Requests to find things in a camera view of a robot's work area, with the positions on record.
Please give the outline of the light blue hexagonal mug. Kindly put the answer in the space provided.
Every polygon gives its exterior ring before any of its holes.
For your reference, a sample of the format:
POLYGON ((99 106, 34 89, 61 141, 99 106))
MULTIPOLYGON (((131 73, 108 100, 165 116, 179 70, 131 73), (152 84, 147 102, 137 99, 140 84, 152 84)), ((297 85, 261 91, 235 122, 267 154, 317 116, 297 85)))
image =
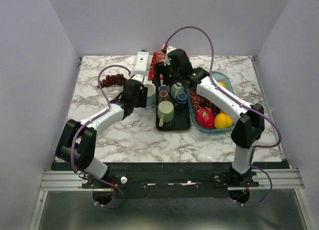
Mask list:
POLYGON ((156 87, 153 84, 145 84, 147 87, 147 106, 151 106, 155 102, 156 87))

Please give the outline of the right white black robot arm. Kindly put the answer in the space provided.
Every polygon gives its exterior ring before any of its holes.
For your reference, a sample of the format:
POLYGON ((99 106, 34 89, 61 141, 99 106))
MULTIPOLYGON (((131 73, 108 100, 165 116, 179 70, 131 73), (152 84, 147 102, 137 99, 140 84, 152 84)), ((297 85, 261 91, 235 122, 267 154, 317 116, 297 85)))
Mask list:
POLYGON ((152 83, 156 87, 180 83, 226 112, 235 124, 231 138, 236 145, 229 180, 235 186, 245 183, 252 169, 252 145, 265 128, 263 107, 240 100, 213 78, 212 71, 193 68, 186 52, 172 46, 167 47, 164 61, 155 64, 152 83))

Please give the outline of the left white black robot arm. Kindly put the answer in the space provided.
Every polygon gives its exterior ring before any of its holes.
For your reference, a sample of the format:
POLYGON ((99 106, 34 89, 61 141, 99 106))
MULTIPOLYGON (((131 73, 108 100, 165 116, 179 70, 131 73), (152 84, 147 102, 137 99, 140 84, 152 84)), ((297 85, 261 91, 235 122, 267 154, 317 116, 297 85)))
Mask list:
POLYGON ((55 156, 71 164, 73 170, 93 175, 98 187, 110 184, 108 166, 95 157, 97 135, 128 117, 134 108, 145 108, 148 89, 137 80, 128 80, 123 91, 110 105, 82 121, 67 121, 58 142, 55 156))

